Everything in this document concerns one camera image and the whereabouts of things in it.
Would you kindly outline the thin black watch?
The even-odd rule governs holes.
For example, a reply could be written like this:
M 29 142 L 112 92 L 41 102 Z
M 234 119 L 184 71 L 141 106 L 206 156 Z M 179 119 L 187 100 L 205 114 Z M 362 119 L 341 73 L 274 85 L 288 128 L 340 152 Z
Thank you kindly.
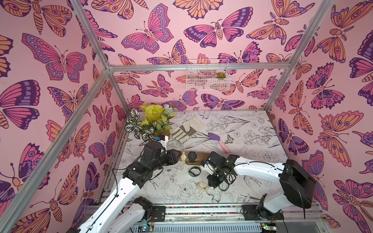
M 223 181 L 223 182 L 218 186 L 219 190 L 222 191 L 222 192 L 227 191 L 227 190 L 229 189 L 229 187 L 230 187 L 230 184 L 229 184 L 228 182 L 226 182 L 226 181 Z

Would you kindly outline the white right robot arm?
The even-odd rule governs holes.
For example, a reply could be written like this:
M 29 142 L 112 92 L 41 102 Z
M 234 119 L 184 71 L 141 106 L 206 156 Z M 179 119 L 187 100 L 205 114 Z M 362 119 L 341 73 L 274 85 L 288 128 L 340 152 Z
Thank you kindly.
M 264 194 L 254 207 L 243 207 L 246 219 L 283 220 L 285 208 L 296 206 L 306 211 L 312 206 L 316 180 L 294 160 L 267 163 L 232 154 L 223 157 L 213 151 L 201 162 L 201 168 L 209 173 L 208 185 L 213 188 L 223 182 L 231 184 L 230 176 L 259 178 L 280 187 L 273 193 Z

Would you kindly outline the translucent beige watch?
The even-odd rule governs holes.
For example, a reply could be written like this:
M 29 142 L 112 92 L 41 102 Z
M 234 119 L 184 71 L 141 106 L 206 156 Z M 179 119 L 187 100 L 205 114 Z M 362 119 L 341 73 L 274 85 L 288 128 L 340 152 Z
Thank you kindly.
M 197 188 L 202 192 L 208 192 L 210 189 L 209 185 L 204 182 L 198 182 Z

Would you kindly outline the cream grey gardening glove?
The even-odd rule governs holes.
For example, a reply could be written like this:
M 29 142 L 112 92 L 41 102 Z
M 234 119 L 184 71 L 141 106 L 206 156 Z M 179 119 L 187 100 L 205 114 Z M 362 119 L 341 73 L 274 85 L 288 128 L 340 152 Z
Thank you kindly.
M 180 126 L 170 130 L 171 138 L 185 143 L 192 138 L 198 132 L 201 132 L 205 128 L 205 125 L 196 118 L 185 121 Z

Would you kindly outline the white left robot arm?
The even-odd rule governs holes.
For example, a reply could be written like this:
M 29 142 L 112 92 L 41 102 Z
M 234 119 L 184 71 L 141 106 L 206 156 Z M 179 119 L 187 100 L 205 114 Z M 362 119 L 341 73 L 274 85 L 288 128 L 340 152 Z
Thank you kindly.
M 128 230 L 142 219 L 150 218 L 152 203 L 144 199 L 135 200 L 127 212 L 122 213 L 126 204 L 151 180 L 153 172 L 165 166 L 178 163 L 182 152 L 166 150 L 160 142 L 148 142 L 140 156 L 123 173 L 109 197 L 96 212 L 69 233 L 114 233 Z

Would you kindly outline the black chunky sport watch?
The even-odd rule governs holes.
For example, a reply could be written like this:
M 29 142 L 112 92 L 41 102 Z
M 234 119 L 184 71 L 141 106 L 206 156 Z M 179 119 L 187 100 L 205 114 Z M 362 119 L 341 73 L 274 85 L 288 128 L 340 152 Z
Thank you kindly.
M 196 159 L 197 159 L 197 153 L 194 151 L 190 151 L 188 153 L 188 161 L 193 164 L 195 163 Z

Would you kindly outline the black round watch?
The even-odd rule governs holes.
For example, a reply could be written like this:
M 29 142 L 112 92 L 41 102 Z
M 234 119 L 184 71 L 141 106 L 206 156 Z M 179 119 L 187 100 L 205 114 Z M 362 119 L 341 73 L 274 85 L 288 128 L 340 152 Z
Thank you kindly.
M 201 169 L 198 166 L 194 166 L 194 167 L 192 167 L 192 168 L 189 169 L 188 174 L 191 177 L 198 177 L 198 176 L 201 175 Z

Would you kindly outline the purple pink garden trowel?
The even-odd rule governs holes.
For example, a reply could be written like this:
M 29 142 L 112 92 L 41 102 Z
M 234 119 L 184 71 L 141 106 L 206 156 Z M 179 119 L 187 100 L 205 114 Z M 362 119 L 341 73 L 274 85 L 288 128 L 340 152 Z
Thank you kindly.
M 211 140 L 218 142 L 221 148 L 225 151 L 225 153 L 230 153 L 230 150 L 228 149 L 228 147 L 221 141 L 220 137 L 217 134 L 208 133 L 208 136 Z

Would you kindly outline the small green succulent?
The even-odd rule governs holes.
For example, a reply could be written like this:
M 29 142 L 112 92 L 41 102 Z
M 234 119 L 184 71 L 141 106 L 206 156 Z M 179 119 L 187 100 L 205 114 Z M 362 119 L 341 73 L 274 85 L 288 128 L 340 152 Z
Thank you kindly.
M 217 79 L 225 79 L 226 78 L 226 73 L 225 72 L 218 72 L 216 74 Z

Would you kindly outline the potted plant yellow leaves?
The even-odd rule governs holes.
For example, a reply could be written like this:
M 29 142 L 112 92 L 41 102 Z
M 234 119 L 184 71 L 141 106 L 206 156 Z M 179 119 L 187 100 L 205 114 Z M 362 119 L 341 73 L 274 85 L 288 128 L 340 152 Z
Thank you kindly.
M 170 120 L 176 116 L 176 109 L 170 104 L 147 105 L 132 108 L 126 117 L 125 131 L 134 134 L 144 142 L 156 141 L 161 136 L 169 136 L 173 129 Z

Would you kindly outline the cream strap watch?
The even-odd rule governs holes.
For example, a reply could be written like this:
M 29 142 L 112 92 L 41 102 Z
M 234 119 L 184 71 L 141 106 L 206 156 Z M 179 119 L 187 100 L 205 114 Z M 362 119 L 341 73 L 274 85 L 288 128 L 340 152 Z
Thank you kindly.
M 185 162 L 187 160 L 187 154 L 183 151 L 180 157 L 181 161 Z

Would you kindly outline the wooden watch stand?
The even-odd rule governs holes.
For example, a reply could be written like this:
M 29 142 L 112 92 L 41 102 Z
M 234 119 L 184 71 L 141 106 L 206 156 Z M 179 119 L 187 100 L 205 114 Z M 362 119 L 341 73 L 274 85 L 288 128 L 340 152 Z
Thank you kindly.
M 205 159 L 207 159 L 209 156 L 210 156 L 210 153 L 202 153 L 202 152 L 196 152 L 197 153 L 197 159 L 196 159 L 196 161 L 195 161 L 195 163 L 190 163 L 189 161 L 188 161 L 188 158 L 187 158 L 187 160 L 185 161 L 185 162 L 183 162 L 183 161 L 181 161 L 181 159 L 179 159 L 179 162 L 183 162 L 183 163 L 185 163 L 185 164 L 187 164 L 187 165 L 190 165 L 190 166 L 200 166 L 201 165 L 201 163 L 205 160 Z

